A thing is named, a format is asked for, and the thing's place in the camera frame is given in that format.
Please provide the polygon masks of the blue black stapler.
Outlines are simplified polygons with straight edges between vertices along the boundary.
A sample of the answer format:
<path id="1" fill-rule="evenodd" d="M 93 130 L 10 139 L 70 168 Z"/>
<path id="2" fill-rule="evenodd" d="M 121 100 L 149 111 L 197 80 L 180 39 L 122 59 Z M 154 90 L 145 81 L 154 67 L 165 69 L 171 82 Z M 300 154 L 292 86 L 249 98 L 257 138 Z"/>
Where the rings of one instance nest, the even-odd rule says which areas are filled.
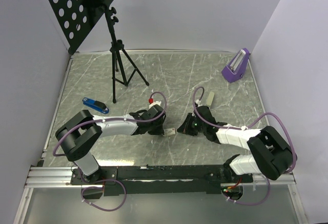
<path id="1" fill-rule="evenodd" d="M 108 114 L 109 113 L 109 108 L 107 107 L 107 105 L 100 102 L 100 101 L 84 97 L 82 99 L 82 102 L 85 106 L 87 106 L 87 107 L 89 107 L 93 110 L 96 110 L 96 111 L 98 111 L 102 114 Z"/>

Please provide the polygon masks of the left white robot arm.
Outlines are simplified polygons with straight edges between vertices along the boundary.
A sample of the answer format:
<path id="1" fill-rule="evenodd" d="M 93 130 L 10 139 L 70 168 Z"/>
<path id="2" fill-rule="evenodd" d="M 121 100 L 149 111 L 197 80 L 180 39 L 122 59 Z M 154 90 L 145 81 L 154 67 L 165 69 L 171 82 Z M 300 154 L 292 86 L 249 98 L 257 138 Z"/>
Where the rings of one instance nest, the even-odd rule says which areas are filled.
<path id="1" fill-rule="evenodd" d="M 95 184 L 101 178 L 101 170 L 90 150 L 99 138 L 146 133 L 163 135 L 165 118 L 165 110 L 158 104 L 116 117 L 92 115 L 88 110 L 82 110 L 60 127 L 55 137 L 67 160 L 81 169 L 88 183 Z"/>

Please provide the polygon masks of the small white staple box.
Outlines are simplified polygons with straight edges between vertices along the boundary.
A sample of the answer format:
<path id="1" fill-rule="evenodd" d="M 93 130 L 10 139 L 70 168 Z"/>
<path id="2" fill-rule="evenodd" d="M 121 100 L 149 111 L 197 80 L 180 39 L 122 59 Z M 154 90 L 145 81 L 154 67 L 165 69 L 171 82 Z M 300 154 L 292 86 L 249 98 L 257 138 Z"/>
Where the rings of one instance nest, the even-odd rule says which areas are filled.
<path id="1" fill-rule="evenodd" d="M 164 136 L 175 135 L 176 130 L 174 128 L 164 129 Z"/>

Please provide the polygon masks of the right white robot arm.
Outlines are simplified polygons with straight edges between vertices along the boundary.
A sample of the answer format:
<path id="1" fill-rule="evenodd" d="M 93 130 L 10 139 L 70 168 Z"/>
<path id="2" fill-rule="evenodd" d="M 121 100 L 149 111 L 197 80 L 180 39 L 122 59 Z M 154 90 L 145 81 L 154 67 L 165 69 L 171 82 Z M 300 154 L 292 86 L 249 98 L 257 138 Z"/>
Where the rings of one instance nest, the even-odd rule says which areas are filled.
<path id="1" fill-rule="evenodd" d="M 211 142 L 249 151 L 247 155 L 236 154 L 224 163 L 223 174 L 229 182 L 237 181 L 244 174 L 262 174 L 277 180 L 293 170 L 297 160 L 291 145 L 274 127 L 250 129 L 219 122 L 207 106 L 198 106 L 193 113 L 188 113 L 177 132 L 190 136 L 202 133 Z"/>

